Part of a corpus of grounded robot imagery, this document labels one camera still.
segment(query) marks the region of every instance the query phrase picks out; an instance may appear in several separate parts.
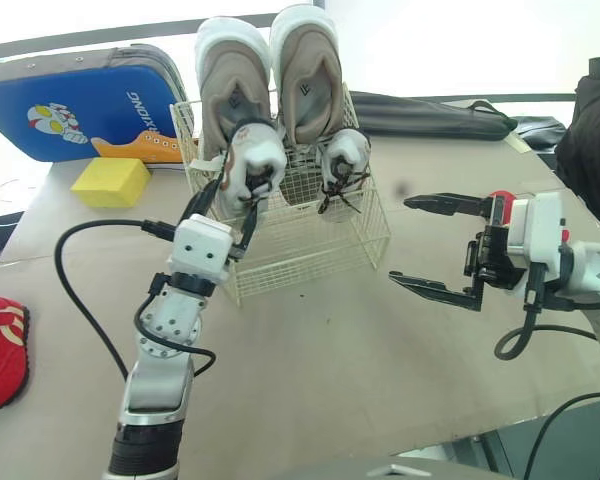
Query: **red shoe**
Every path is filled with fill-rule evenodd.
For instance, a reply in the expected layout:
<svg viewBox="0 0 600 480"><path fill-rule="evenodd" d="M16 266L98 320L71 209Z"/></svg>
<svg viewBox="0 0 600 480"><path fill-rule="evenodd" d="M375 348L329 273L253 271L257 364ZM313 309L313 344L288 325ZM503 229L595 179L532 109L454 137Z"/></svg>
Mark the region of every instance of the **red shoe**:
<svg viewBox="0 0 600 480"><path fill-rule="evenodd" d="M13 300L0 298L0 408L15 400L27 384L28 330L27 309Z"/></svg>

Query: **black jacket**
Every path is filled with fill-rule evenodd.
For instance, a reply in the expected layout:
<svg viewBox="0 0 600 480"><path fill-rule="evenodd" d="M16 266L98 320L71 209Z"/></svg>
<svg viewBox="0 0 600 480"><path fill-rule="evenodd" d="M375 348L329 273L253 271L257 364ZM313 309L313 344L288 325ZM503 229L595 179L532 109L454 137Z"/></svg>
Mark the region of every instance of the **black jacket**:
<svg viewBox="0 0 600 480"><path fill-rule="evenodd" d="M589 75L578 83L573 123L556 155L560 179L600 220L600 58L589 61Z"/></svg>

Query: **yellow shoe graphic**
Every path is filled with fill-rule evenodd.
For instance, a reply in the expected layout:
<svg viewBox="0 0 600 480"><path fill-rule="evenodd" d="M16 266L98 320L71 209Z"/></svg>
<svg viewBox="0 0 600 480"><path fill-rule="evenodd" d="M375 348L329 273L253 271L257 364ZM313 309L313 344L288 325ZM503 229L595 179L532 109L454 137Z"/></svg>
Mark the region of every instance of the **yellow shoe graphic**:
<svg viewBox="0 0 600 480"><path fill-rule="evenodd" d="M182 161L175 138L145 130L131 143L112 145L98 137L91 139L93 148L101 157L139 158L144 163L178 163Z"/></svg>

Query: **white wall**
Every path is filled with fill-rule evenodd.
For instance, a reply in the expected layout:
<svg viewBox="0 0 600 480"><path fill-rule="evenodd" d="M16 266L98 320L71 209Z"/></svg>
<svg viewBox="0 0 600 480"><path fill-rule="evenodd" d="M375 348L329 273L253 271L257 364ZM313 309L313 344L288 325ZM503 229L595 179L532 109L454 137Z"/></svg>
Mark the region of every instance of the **white wall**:
<svg viewBox="0 0 600 480"><path fill-rule="evenodd" d="M600 56L600 0L327 0L351 89L572 92Z"/></svg>

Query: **cartoon character print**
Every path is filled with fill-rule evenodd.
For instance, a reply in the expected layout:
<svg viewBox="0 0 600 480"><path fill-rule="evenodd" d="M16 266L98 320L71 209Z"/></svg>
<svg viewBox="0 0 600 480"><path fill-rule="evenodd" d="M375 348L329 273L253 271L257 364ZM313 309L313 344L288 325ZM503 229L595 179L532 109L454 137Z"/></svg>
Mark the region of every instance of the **cartoon character print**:
<svg viewBox="0 0 600 480"><path fill-rule="evenodd" d="M80 131L76 116L65 105L50 103L49 105L34 105L27 112L29 126L51 135L62 135L62 139L83 144L89 139Z"/></svg>

